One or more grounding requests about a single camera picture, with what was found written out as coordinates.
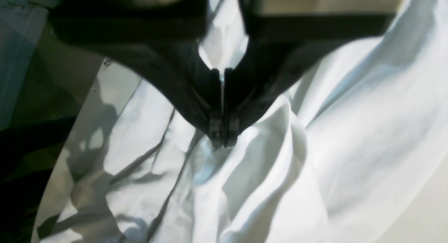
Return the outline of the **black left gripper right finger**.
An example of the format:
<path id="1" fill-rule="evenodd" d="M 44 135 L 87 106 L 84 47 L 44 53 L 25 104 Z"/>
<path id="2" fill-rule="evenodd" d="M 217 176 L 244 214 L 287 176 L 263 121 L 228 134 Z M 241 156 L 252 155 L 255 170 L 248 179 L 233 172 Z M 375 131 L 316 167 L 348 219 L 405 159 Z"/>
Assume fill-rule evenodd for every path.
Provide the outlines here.
<path id="1" fill-rule="evenodd" d="M 248 44 L 224 73 L 223 145 L 264 115 L 317 61 L 383 35 L 403 0 L 238 0 Z"/>

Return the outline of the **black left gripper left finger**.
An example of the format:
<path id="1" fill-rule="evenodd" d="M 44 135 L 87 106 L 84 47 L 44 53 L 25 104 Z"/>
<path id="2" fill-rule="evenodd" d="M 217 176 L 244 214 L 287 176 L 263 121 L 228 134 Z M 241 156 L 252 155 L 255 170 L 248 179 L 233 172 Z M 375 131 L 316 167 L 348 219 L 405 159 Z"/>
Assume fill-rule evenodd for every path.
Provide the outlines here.
<path id="1" fill-rule="evenodd" d="M 209 0 L 63 0 L 49 21 L 63 42 L 103 55 L 150 82 L 223 145 L 219 71 L 199 54 Z"/>

